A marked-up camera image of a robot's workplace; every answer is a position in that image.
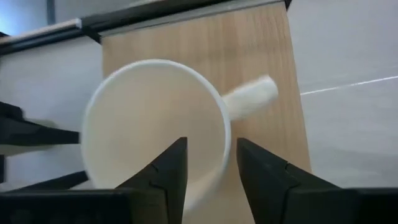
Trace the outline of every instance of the wood grain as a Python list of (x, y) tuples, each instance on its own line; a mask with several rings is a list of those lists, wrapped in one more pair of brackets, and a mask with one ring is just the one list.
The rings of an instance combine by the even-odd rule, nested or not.
[(131, 62), (163, 58), (183, 63), (220, 92), (268, 73), (279, 98), (266, 110), (233, 122), (229, 167), (217, 193), (185, 223), (253, 223), (236, 165), (236, 138), (245, 137), (310, 171), (307, 137), (284, 3), (218, 14), (103, 39), (107, 77)]

